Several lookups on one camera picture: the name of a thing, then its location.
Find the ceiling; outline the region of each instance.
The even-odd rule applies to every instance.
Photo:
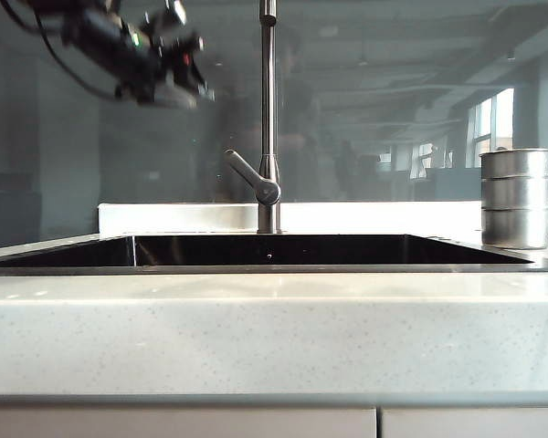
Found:
[[[186,5],[206,41],[208,76],[255,80],[258,0]],[[278,19],[279,33],[300,34],[294,76],[314,91],[321,125],[360,149],[442,136],[458,123],[455,105],[528,86],[508,74],[548,50],[548,2],[532,0],[284,0]]]

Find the faucet handle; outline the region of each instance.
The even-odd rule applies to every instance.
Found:
[[[280,200],[281,189],[277,182],[264,178],[257,173],[236,151],[226,151],[226,161],[234,171],[252,186],[256,199],[263,205],[274,205]]]

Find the cable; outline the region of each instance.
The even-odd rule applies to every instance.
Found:
[[[100,89],[92,87],[85,80],[83,80],[77,73],[75,73],[67,64],[65,64],[65,62],[63,62],[63,60],[60,57],[58,57],[57,53],[55,53],[55,50],[51,46],[51,43],[48,41],[47,33],[45,32],[43,23],[40,19],[40,16],[37,13],[35,13],[35,19],[37,20],[38,33],[43,37],[43,41],[45,42],[45,46],[47,47],[48,53],[50,53],[50,55],[53,57],[53,59],[55,59],[57,64],[59,64],[59,66],[63,68],[63,70],[68,75],[70,75],[83,89],[93,94],[94,96],[97,96],[100,99],[105,99],[108,101],[113,101],[113,102],[119,101],[113,94],[110,94],[106,91],[102,91]]]
[[[33,35],[37,35],[37,34],[41,33],[40,29],[38,29],[37,27],[31,26],[31,25],[28,25],[27,23],[25,23],[23,21],[23,19],[20,18],[20,16],[15,12],[15,10],[12,8],[12,6],[7,2],[7,0],[0,0],[0,4],[4,8],[4,10],[8,14],[8,16],[10,16],[10,18],[12,18],[12,20],[17,25],[19,25],[23,30],[25,30],[28,33],[33,34]],[[49,34],[49,35],[55,35],[55,34],[60,33],[60,29],[55,28],[55,27],[45,27],[44,32],[46,34]]]

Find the countertop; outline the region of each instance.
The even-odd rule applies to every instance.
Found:
[[[0,277],[20,398],[548,405],[548,273]]]

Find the glass panel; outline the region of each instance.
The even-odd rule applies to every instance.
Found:
[[[481,157],[480,155],[485,152],[490,151],[491,146],[491,140],[486,139],[483,141],[479,141],[475,145],[475,167],[481,167]]]
[[[491,133],[491,99],[477,106],[477,131],[475,137]]]
[[[125,1],[121,16],[138,26],[163,5]],[[254,202],[224,151],[259,166],[258,0],[184,6],[187,25],[163,38],[205,40],[195,61],[216,99],[194,110],[91,96],[0,6],[0,246],[96,232],[99,203]],[[479,199],[489,141],[472,140],[503,89],[496,146],[548,148],[548,2],[280,0],[277,35],[283,202]],[[116,78],[51,42],[114,92]]]
[[[506,89],[497,95],[495,142],[496,149],[513,147],[513,89]]]

